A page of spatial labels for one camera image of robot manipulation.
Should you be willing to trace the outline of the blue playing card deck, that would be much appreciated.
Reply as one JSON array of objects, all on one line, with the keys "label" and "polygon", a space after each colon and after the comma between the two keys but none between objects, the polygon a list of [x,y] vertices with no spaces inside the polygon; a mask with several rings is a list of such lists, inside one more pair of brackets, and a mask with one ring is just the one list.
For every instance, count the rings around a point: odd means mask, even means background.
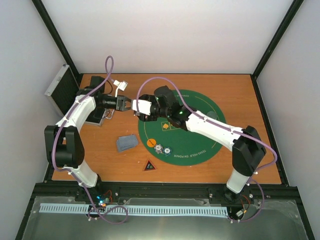
[{"label": "blue playing card deck", "polygon": [[120,136],[116,140],[116,147],[119,153],[132,149],[139,144],[137,137],[134,134]]}]

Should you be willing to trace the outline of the blue green poker chip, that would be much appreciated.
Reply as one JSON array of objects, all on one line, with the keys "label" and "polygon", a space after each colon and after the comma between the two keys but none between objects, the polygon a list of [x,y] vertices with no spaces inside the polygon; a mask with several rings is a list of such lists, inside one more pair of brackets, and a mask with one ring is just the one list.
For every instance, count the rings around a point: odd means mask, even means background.
[{"label": "blue green poker chip", "polygon": [[170,147],[165,147],[165,148],[163,149],[163,154],[164,154],[165,156],[169,156],[169,155],[171,155],[171,153],[172,153],[172,149],[171,149]]}]

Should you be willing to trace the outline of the orange small blind button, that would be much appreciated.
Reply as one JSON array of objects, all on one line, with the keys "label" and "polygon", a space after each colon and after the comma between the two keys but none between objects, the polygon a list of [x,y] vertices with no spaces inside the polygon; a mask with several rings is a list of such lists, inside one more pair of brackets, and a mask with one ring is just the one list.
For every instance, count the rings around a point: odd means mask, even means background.
[{"label": "orange small blind button", "polygon": [[146,145],[149,148],[154,148],[157,145],[157,141],[154,138],[148,138],[146,141]]}]

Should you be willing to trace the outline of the white purple poker chip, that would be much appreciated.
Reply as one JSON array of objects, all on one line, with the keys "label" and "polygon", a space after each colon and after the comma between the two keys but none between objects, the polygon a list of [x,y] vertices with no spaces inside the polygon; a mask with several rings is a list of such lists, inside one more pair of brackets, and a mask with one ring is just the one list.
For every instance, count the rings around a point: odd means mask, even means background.
[{"label": "white purple poker chip", "polygon": [[157,154],[163,154],[164,153],[164,148],[161,144],[156,144],[154,146],[154,150]]}]

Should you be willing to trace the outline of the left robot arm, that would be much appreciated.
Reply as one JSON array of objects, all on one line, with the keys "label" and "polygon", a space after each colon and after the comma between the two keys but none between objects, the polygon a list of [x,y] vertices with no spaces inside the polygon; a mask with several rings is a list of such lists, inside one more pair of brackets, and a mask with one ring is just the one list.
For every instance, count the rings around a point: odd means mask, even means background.
[{"label": "left robot arm", "polygon": [[77,180],[79,186],[87,188],[86,195],[95,202],[103,198],[104,188],[99,185],[100,176],[85,161],[80,131],[96,108],[124,112],[130,109],[126,104],[132,101],[123,95],[104,93],[102,88],[106,82],[103,79],[98,85],[79,89],[63,118],[44,129],[47,160],[55,171],[68,173]]}]

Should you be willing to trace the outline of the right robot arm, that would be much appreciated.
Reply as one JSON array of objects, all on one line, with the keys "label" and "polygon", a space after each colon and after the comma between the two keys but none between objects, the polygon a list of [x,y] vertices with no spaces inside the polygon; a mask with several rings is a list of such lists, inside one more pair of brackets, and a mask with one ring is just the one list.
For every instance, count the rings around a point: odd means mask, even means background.
[{"label": "right robot arm", "polygon": [[140,121],[165,118],[174,127],[202,135],[231,151],[233,170],[224,191],[229,199],[240,195],[266,155],[266,148],[254,127],[235,127],[213,119],[187,105],[181,92],[174,93],[166,85],[157,88],[153,95],[138,94],[131,108]]}]

